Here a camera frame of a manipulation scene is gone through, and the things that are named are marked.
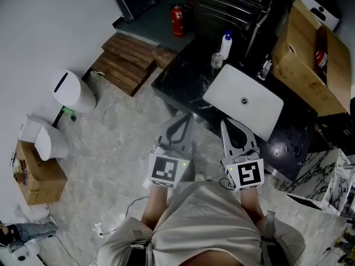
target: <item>cardboard box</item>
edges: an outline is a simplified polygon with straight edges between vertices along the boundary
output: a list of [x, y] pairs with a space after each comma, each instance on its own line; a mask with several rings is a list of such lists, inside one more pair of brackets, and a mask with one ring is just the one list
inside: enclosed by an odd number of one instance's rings
[[24, 160], [27, 184], [18, 183], [27, 204], [37, 205], [59, 201], [67, 177], [56, 159], [42, 161], [34, 143], [18, 140], [17, 157]]
[[[316, 50], [327, 49], [327, 85], [315, 73]], [[290, 15], [272, 51], [273, 75], [318, 112], [350, 114], [351, 63], [348, 48], [301, 1]]]

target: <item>drain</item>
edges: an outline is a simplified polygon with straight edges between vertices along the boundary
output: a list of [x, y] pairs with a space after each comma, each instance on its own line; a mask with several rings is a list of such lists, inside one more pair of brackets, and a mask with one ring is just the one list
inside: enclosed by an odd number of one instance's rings
[[249, 103], [247, 98], [241, 98], [240, 102], [242, 103], [242, 105], [247, 105]]

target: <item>wooden steps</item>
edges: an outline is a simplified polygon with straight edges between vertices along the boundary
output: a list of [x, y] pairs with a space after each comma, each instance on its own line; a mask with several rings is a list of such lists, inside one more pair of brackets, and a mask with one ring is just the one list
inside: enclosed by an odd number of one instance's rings
[[103, 46], [104, 52], [92, 69], [133, 96], [156, 68], [155, 47], [127, 35], [116, 33]]

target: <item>white t-shirt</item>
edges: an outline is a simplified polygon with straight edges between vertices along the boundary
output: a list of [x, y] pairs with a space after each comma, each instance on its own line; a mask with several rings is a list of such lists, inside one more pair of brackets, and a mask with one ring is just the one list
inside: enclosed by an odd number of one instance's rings
[[103, 244], [98, 266], [125, 266], [130, 245], [146, 239], [151, 239], [154, 266], [179, 266], [206, 250], [227, 252], [245, 266], [261, 265], [260, 231], [235, 192], [218, 182], [198, 181], [174, 193], [153, 232], [127, 218]]

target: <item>white trash can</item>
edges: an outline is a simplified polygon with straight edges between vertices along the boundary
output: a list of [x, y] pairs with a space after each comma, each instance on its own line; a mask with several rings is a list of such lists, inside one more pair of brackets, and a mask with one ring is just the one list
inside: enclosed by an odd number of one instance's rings
[[60, 104], [77, 112], [89, 113], [97, 103], [87, 84], [68, 70], [56, 77], [52, 93]]

